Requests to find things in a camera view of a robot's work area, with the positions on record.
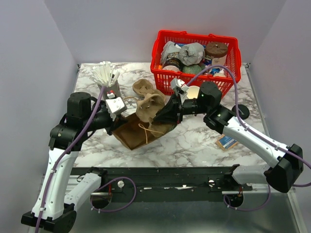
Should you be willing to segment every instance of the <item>green ball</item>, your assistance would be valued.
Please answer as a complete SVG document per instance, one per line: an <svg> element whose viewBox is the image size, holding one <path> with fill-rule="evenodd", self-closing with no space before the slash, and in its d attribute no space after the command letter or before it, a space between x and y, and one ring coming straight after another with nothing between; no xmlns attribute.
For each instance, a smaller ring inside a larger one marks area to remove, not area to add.
<svg viewBox="0 0 311 233"><path fill-rule="evenodd" d="M199 65L184 66L183 72L186 74L198 74L202 71Z"/></svg>

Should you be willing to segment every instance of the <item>marble surface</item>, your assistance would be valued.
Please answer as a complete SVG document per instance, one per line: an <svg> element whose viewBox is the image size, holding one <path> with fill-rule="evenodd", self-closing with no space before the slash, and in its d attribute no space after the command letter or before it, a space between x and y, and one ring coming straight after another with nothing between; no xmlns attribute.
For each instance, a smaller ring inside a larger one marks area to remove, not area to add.
<svg viewBox="0 0 311 233"><path fill-rule="evenodd" d="M82 64L75 92L84 91L97 97L99 89L89 77L96 64ZM119 84L122 97L136 96L132 84L138 79L148 79L155 84L150 72L150 63L115 63L120 72ZM239 103L246 105L251 115L246 122L263 132L263 125L250 86L245 67L241 67L242 78L238 83ZM234 88L222 99L228 108L234 106ZM127 102L124 115L134 113L136 102ZM105 130L98 130L86 141L74 166L105 167L176 167L176 166L231 166L260 165L264 161L242 144L229 151L222 151L216 144L220 135L210 130L203 122L203 115L187 116L173 131L158 140L136 150L125 148L114 136Z"/></svg>

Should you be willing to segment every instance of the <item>brown paper bag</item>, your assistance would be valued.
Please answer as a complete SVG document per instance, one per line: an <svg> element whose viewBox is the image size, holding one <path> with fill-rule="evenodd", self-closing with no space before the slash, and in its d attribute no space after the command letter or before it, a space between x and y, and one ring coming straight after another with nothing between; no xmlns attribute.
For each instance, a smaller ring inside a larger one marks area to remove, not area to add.
<svg viewBox="0 0 311 233"><path fill-rule="evenodd" d="M129 115L126 117L126 120L128 120L127 123L120 126L116 130L112 132L112 134L118 139L122 145L124 145L126 148L130 150L137 149L139 147L142 147L146 145L146 134L145 130L139 127L138 124L143 125L146 129L149 127L149 123L142 122L135 113ZM174 125L171 125L170 127L155 127L156 131L163 130L164 134L157 133L155 137L150 131L147 132L147 138L148 138L148 144L155 141L159 137L167 134L171 130L175 128Z"/></svg>

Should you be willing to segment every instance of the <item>brown string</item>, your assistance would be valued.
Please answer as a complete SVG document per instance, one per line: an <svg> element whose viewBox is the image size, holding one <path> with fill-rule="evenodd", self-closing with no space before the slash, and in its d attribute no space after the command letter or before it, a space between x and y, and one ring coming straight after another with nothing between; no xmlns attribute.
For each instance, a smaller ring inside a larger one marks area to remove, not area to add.
<svg viewBox="0 0 311 233"><path fill-rule="evenodd" d="M126 100L126 99L135 99L136 102L138 102L138 99L135 98L135 97L133 97L133 96L128 96L128 97L123 98L123 100ZM146 144L148 144L148 135L147 135L147 131L154 132L154 133L161 133L161 134L164 135L163 132L159 132L159 131L154 131L154 130L146 129L146 128L145 128L142 124L140 124L140 123L138 124L138 126L141 127L142 129L144 129L144 131L145 131L145 135L146 135Z"/></svg>
<svg viewBox="0 0 311 233"><path fill-rule="evenodd" d="M142 124L138 124L139 127L141 127L142 129L144 129L145 131L145 135L146 135L146 144L148 144L148 135L147 135L147 131L150 131L150 132L154 132L154 133L161 133L164 135L163 132L159 132L159 131L154 131L154 130L149 130L149 129L146 129Z"/></svg>

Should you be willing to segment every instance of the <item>circular mount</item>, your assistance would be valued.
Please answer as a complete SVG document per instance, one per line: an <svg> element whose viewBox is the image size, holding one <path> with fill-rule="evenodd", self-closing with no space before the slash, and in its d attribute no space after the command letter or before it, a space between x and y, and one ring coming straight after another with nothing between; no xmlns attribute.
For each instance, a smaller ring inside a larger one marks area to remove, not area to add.
<svg viewBox="0 0 311 233"><path fill-rule="evenodd" d="M242 120L248 119L250 113L248 108L243 104L238 104L239 114ZM232 107L232 111L235 112L235 105Z"/></svg>

